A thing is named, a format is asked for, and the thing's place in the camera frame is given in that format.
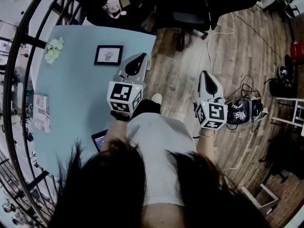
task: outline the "dark hair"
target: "dark hair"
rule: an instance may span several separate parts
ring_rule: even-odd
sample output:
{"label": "dark hair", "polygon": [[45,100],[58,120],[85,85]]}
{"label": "dark hair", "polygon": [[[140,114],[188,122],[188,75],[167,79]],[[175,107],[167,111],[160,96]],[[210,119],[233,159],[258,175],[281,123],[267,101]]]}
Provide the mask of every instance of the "dark hair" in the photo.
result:
{"label": "dark hair", "polygon": [[[186,228],[270,227],[207,157],[168,153],[174,157],[169,160],[178,174]],[[57,205],[48,227],[140,228],[146,179],[138,147],[111,141],[108,151],[84,166],[80,154],[76,144],[66,178],[60,173]]]}
{"label": "dark hair", "polygon": [[140,228],[145,196],[145,170],[137,147],[120,140],[109,143],[85,165],[80,143],[67,176],[60,172],[57,205],[48,227]]}
{"label": "dark hair", "polygon": [[269,224],[208,157],[172,153],[184,202],[186,228],[269,228]]}
{"label": "dark hair", "polygon": [[19,221],[16,220],[15,218],[13,218],[12,221],[13,221],[13,223],[14,223],[16,226],[19,225]]}

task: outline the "floor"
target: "floor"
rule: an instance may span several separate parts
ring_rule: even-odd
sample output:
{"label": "floor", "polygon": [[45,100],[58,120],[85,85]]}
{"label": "floor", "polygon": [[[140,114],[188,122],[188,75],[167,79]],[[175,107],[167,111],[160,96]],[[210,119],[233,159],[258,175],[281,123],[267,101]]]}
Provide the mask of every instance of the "floor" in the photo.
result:
{"label": "floor", "polygon": [[[264,82],[275,77],[277,67],[284,64],[284,56],[289,54],[291,37],[288,24],[282,23],[277,14],[261,13],[253,7],[251,10],[235,12],[232,16],[222,16],[214,32],[229,33],[233,27],[235,32],[232,35],[214,34],[210,39],[212,71],[222,84],[225,97],[239,88],[245,75],[251,75],[254,88],[260,92],[269,115],[261,121],[254,133],[250,123],[240,125],[236,130],[222,127],[215,140],[217,164],[238,187],[246,186],[254,193],[268,172],[258,160],[267,151],[268,139],[280,129],[270,124],[271,117],[285,115],[270,95],[268,84]],[[279,56],[238,16],[255,28]],[[152,14],[150,20],[146,21],[145,28],[151,27],[154,17],[155,14]],[[199,124],[192,103],[198,97],[200,72],[210,72],[207,42],[212,33],[210,30],[206,40],[202,40],[202,34],[197,31],[193,36],[187,35],[186,47],[183,52],[179,52],[176,50],[178,29],[158,30],[152,53],[152,70],[146,76],[145,97],[161,93],[161,113],[183,121],[193,136],[198,135]],[[272,176],[266,184],[281,199],[278,207],[267,217],[270,225],[276,228],[288,221],[304,198],[304,182],[300,182],[293,174],[284,174],[289,176],[284,184],[280,184],[281,179],[277,176]]]}

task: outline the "desk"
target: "desk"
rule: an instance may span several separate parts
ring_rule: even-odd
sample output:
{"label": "desk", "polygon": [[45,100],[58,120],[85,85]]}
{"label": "desk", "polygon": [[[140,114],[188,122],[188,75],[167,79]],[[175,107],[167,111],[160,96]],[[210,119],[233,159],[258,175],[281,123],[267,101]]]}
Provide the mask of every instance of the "desk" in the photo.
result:
{"label": "desk", "polygon": [[49,40],[61,36],[62,52],[52,65],[43,56],[35,90],[50,97],[51,133],[33,127],[37,162],[54,176],[58,176],[58,161],[66,165],[77,139],[83,160],[96,154],[91,135],[107,129],[112,120],[106,95],[117,66],[95,66],[97,46],[122,45],[123,61],[137,53],[151,55],[156,39],[117,28],[55,26]]}

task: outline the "white shoe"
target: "white shoe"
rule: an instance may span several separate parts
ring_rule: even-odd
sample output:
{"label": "white shoe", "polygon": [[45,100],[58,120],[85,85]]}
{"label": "white shoe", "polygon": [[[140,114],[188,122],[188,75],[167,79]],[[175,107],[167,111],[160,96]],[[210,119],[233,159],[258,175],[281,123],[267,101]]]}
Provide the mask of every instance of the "white shoe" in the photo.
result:
{"label": "white shoe", "polygon": [[160,93],[155,93],[155,94],[152,96],[151,100],[152,100],[153,102],[155,102],[155,103],[161,105],[161,104],[162,104],[162,95],[161,95]]}

